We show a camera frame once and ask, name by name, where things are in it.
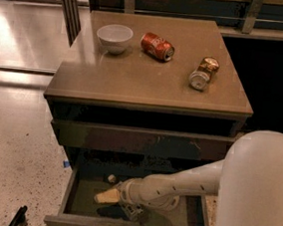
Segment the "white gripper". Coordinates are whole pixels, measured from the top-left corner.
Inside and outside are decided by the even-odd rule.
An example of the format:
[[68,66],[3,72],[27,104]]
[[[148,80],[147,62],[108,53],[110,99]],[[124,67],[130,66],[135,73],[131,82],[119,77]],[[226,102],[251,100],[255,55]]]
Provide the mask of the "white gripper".
[[119,184],[117,184],[117,188],[112,188],[96,194],[94,200],[98,204],[118,203],[119,201],[126,204],[137,204],[132,191],[135,180],[136,179],[134,178],[120,182]]

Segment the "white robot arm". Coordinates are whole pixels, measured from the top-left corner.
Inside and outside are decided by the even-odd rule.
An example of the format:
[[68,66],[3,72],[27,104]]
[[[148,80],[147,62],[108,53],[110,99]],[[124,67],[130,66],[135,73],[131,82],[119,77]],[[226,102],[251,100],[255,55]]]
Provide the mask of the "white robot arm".
[[224,159],[133,178],[96,194],[95,200],[172,211],[181,196],[197,193],[217,196],[215,226],[283,226],[283,133],[247,133]]

